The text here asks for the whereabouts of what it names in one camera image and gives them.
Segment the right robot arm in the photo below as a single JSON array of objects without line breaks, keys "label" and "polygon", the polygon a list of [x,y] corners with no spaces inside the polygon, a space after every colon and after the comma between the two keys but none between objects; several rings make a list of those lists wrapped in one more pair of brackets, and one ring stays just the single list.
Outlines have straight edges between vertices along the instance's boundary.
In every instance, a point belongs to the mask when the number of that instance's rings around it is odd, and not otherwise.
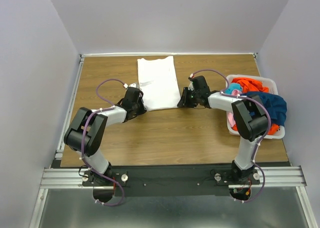
[{"label": "right robot arm", "polygon": [[204,76],[191,74],[190,85],[183,88],[179,108],[195,108],[200,105],[233,114],[240,135],[238,153],[225,175],[227,181],[241,184],[255,169],[255,158],[261,141],[269,132],[271,118],[257,95],[241,96],[211,91]]}]

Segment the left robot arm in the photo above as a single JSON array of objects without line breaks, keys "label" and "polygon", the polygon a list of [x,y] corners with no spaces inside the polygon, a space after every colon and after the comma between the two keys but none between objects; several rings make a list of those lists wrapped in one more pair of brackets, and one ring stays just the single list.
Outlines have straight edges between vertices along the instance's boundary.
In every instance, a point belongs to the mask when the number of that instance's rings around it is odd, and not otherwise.
[{"label": "left robot arm", "polygon": [[113,179],[111,163],[100,150],[105,129],[145,114],[143,95],[139,88],[129,86],[124,98],[110,108],[93,110],[81,107],[64,134],[64,144],[80,155],[94,173],[93,179],[101,186]]}]

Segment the white t shirt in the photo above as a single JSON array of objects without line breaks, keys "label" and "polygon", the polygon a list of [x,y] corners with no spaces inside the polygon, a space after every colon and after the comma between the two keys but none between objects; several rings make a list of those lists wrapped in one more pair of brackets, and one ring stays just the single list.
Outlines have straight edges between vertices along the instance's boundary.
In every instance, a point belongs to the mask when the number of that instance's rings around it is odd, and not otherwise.
[{"label": "white t shirt", "polygon": [[148,112],[175,109],[181,99],[174,57],[137,60],[138,84]]}]

